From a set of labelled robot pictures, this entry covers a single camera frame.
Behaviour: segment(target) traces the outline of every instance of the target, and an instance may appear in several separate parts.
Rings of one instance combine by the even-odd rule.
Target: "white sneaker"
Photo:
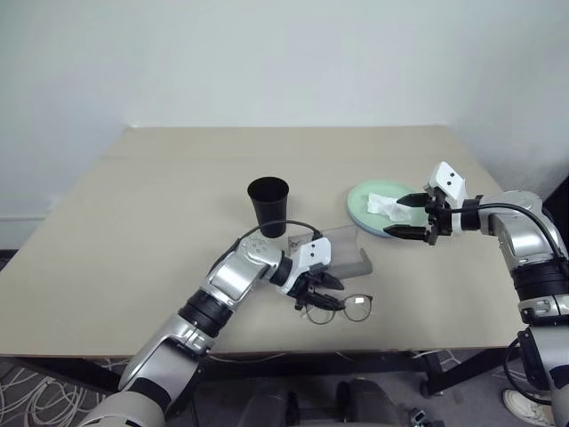
[[[532,394],[532,396],[543,399],[543,396],[537,394]],[[522,396],[519,391],[504,390],[502,400],[508,411],[520,420],[533,425],[555,427],[550,407],[532,402],[530,399]]]

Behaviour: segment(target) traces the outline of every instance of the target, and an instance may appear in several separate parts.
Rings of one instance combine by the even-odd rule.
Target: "green plate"
[[[411,187],[400,182],[382,180],[361,182],[348,193],[348,213],[351,219],[365,231],[383,238],[390,238],[391,236],[383,231],[385,227],[396,223],[423,226],[427,223],[427,213],[425,213],[422,207],[414,207],[411,210],[411,220],[409,222],[393,222],[388,216],[367,212],[367,195],[375,193],[384,197],[400,198],[406,194],[416,192]]]

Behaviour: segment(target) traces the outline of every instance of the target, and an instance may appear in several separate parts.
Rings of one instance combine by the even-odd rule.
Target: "plastic cup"
[[[255,208],[259,225],[270,221],[286,220],[288,184],[274,176],[259,178],[247,187],[247,193]],[[286,231],[286,223],[267,225],[260,229],[266,238],[278,238]]]

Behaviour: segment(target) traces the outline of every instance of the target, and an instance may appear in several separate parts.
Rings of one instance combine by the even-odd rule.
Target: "white tissue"
[[[388,216],[393,222],[408,222],[411,220],[411,207],[400,205],[396,198],[384,197],[379,194],[367,195],[367,212]]]

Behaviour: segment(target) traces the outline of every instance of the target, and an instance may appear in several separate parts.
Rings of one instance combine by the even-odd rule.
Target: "eyeglasses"
[[[344,315],[352,322],[363,322],[372,314],[371,295],[355,294],[342,300],[344,308],[341,310]],[[332,322],[336,311],[322,310],[314,305],[306,306],[306,316],[312,323],[325,325]]]

